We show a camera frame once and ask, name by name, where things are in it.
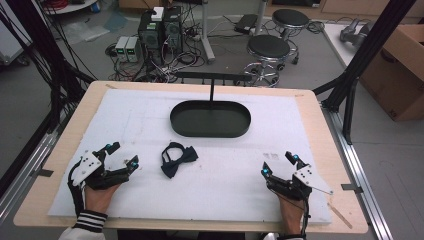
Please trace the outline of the brown cardboard box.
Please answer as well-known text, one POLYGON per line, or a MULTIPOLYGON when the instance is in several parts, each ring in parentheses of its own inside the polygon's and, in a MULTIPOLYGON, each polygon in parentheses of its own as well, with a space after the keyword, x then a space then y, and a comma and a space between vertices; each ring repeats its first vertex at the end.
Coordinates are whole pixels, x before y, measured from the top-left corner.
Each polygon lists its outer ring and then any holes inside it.
POLYGON ((394 121, 424 119, 424 24, 399 25, 360 81, 394 121))

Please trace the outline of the flat black device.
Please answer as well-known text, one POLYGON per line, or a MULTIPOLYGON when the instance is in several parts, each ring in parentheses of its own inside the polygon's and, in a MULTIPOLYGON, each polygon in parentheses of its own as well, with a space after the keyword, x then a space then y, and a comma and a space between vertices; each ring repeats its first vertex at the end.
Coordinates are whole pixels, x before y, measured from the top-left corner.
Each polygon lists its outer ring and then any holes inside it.
POLYGON ((257 15, 246 14, 235 24, 234 30, 239 33, 249 34, 250 30, 256 26, 257 15))

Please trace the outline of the grey power supply unit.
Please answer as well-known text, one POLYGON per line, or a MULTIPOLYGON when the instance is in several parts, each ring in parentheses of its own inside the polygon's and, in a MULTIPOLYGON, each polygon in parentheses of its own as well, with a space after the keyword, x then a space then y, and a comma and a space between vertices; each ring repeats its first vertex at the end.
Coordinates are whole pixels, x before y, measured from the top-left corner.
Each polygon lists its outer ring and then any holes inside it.
POLYGON ((129 62, 136 63, 141 59, 141 46, 137 37, 129 37, 125 51, 129 62))
POLYGON ((115 45, 115 51, 117 53, 117 57, 121 62, 127 62, 128 56, 126 53, 126 44, 128 42, 127 36, 121 36, 115 45))

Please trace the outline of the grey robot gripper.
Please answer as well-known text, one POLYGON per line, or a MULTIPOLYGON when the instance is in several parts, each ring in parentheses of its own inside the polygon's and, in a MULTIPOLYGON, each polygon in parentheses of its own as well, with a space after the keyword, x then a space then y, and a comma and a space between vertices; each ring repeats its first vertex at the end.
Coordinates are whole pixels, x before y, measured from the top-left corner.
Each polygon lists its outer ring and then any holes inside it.
POLYGON ((366 37, 371 32, 374 23, 368 22, 361 27, 359 32, 356 32, 356 27, 359 24, 360 20, 355 18, 347 27, 345 27, 339 35, 339 40, 341 42, 349 42, 354 47, 360 47, 366 37))

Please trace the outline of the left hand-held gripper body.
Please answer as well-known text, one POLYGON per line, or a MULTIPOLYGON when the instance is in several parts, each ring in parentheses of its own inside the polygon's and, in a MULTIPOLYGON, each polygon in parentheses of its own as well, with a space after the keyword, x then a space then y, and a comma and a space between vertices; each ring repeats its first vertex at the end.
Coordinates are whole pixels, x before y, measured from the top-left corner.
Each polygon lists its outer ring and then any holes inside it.
POLYGON ((68 175, 71 187, 81 187, 83 183, 94 190, 105 190, 112 186, 127 182, 130 176, 128 167, 110 171, 105 169, 105 158, 113 150, 86 152, 68 175))

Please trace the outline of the thin wooden stick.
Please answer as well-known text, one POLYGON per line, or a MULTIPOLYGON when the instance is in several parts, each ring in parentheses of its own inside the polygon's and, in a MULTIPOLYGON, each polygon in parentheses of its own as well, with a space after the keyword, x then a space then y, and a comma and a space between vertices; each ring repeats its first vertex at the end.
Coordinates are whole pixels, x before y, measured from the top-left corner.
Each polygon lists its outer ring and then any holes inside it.
POLYGON ((344 217, 344 215, 332 204, 327 203, 329 209, 349 228, 353 229, 353 225, 344 217))

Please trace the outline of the white foam mat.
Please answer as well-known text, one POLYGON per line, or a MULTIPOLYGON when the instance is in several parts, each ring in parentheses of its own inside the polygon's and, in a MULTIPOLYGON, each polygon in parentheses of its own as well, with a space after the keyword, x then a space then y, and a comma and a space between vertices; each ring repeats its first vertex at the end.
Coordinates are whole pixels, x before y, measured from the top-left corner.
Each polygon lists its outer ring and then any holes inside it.
POLYGON ((303 117, 294 97, 274 89, 257 95, 223 95, 251 113, 249 130, 238 138, 183 137, 171 127, 171 110, 185 100, 205 100, 205 93, 108 90, 72 157, 119 142, 108 156, 109 169, 122 167, 137 155, 139 168, 114 194, 112 218, 277 222, 277 197, 267 189, 260 171, 266 162, 273 173, 288 179, 295 168, 287 151, 313 163, 303 117), (192 146, 198 159, 179 165, 169 179, 162 171, 162 151, 170 142, 192 146))

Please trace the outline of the black computer tower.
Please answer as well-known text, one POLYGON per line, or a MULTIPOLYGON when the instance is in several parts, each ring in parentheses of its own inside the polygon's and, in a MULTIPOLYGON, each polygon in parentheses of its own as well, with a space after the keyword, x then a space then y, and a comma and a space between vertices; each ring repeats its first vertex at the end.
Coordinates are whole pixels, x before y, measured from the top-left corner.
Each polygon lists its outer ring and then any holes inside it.
POLYGON ((144 57, 151 57, 157 65, 162 65, 163 23, 161 21, 153 21, 151 19, 152 14, 152 11, 145 11, 141 15, 138 36, 144 57))
POLYGON ((168 48, 174 53, 181 53, 183 50, 181 13, 180 6, 169 7, 164 12, 165 38, 168 48))

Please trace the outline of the aluminium rail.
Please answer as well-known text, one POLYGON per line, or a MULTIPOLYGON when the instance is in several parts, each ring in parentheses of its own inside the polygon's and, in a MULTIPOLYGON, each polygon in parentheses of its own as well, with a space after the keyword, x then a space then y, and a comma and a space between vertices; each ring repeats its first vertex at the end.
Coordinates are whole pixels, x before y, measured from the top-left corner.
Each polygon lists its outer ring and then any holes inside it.
POLYGON ((51 126, 49 112, 24 145, 16 159, 0 178, 0 225, 8 218, 19 199, 38 177, 33 171, 43 169, 54 146, 69 122, 72 112, 62 111, 59 122, 51 126))
POLYGON ((356 150, 343 136, 343 119, 337 112, 331 112, 324 107, 321 109, 328 126, 335 135, 335 142, 341 149, 342 160, 351 178, 353 191, 365 213, 367 225, 372 229, 377 240, 394 240, 356 150))

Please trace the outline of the person's right hand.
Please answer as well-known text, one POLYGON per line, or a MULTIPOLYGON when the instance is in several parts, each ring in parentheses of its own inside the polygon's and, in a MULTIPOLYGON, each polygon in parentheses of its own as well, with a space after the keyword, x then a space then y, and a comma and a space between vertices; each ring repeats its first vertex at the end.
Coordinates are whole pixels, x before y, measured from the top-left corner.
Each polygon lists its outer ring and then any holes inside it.
POLYGON ((282 195, 279 195, 278 199, 284 233, 288 235, 300 234, 301 219, 304 213, 303 202, 291 200, 282 195))

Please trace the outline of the dark bow tie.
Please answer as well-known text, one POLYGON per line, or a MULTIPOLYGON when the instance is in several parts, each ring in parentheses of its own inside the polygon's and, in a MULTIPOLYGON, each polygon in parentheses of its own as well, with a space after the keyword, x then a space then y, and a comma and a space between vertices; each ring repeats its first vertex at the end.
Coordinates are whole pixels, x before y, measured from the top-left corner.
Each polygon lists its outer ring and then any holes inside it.
POLYGON ((161 169, 169 179, 172 179, 175 176, 180 164, 194 162, 198 159, 197 152, 192 146, 184 147, 182 144, 177 142, 170 142, 169 145, 162 151, 161 157, 161 169), (182 152, 182 155, 176 160, 172 160, 168 153, 170 149, 179 149, 182 152))

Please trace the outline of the clear plastic sheet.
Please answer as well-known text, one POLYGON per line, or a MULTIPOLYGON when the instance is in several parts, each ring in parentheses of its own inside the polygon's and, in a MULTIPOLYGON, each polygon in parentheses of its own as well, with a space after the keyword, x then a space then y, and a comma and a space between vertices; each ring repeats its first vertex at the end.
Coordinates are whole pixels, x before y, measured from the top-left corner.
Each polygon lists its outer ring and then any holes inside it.
POLYGON ((105 24, 89 26, 87 22, 75 22, 63 27, 66 39, 70 44, 91 42, 111 32, 125 27, 128 20, 119 13, 113 13, 105 24))

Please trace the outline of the white desk leg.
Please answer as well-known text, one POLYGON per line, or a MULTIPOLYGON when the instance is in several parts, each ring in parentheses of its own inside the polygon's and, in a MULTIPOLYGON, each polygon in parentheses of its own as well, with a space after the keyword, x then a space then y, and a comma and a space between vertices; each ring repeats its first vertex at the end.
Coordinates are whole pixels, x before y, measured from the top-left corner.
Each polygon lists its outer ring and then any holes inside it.
POLYGON ((201 0, 202 4, 202 33, 201 42, 206 55, 206 62, 212 64, 216 58, 208 39, 208 0, 201 0))

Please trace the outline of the black oval tray hanger stand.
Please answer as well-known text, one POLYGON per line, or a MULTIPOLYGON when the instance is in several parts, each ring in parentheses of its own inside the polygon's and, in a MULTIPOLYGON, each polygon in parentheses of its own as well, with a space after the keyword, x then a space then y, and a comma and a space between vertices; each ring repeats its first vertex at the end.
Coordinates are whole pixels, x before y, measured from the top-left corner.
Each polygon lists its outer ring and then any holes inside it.
POLYGON ((250 82, 241 74, 178 72, 178 78, 210 79, 208 100, 188 100, 177 104, 170 113, 172 129, 185 137, 237 138, 250 128, 251 113, 243 104, 214 99, 215 81, 250 82))

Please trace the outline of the person's left hand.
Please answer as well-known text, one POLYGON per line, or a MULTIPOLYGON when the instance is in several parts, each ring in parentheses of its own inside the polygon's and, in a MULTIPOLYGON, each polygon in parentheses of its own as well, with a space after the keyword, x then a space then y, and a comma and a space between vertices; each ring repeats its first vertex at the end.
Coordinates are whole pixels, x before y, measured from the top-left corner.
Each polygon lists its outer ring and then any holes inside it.
POLYGON ((85 209, 105 214, 109 208, 112 197, 119 185, 114 185, 105 190, 94 190, 87 186, 85 192, 85 209))

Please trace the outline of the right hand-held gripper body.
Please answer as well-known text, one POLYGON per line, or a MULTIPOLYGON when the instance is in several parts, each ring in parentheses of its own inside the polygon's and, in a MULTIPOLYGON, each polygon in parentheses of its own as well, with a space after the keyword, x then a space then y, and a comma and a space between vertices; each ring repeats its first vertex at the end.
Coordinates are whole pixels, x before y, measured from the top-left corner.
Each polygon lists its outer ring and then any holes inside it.
POLYGON ((273 176, 273 181, 266 181, 267 188, 291 200, 306 200, 313 189, 329 195, 333 194, 331 187, 316 172, 316 169, 309 164, 302 169, 296 170, 292 174, 291 180, 284 180, 274 174, 273 176))

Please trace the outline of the black metal frame strut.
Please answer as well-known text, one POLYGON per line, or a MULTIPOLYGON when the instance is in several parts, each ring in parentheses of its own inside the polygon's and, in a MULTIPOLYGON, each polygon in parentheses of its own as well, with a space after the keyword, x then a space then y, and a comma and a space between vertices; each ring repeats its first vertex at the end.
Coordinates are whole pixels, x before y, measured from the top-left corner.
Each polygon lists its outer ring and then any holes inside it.
POLYGON ((86 85, 95 81, 94 77, 81 72, 70 64, 54 40, 53 33, 45 23, 45 14, 41 5, 32 0, 4 0, 21 23, 23 29, 32 40, 28 46, 19 36, 19 28, 2 10, 0 5, 0 21, 21 45, 24 52, 35 64, 42 79, 50 87, 51 109, 31 136, 27 144, 18 154, 11 166, 0 178, 0 198, 11 188, 12 182, 28 162, 30 153, 46 133, 51 133, 60 123, 59 116, 63 109, 76 106, 85 94, 82 83, 86 85))
POLYGON ((341 103, 345 102, 342 136, 349 145, 352 144, 351 126, 357 83, 375 55, 381 50, 416 1, 389 0, 345 70, 335 79, 313 89, 315 95, 331 90, 330 95, 322 101, 324 108, 330 112, 338 112, 341 103))

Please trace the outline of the black round stool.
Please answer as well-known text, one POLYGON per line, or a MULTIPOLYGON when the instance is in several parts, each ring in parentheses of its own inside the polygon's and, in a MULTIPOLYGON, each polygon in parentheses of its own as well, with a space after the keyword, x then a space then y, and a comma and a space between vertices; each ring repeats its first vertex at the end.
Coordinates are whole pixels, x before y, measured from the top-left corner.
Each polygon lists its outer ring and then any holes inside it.
POLYGON ((272 14, 272 21, 280 28, 280 37, 291 46, 290 54, 294 56, 292 63, 299 60, 299 47, 291 40, 309 24, 310 19, 300 11, 279 9, 272 14))
POLYGON ((243 69, 244 74, 252 77, 248 85, 275 87, 290 53, 289 45, 277 36, 257 35, 249 39, 247 52, 255 58, 243 69))

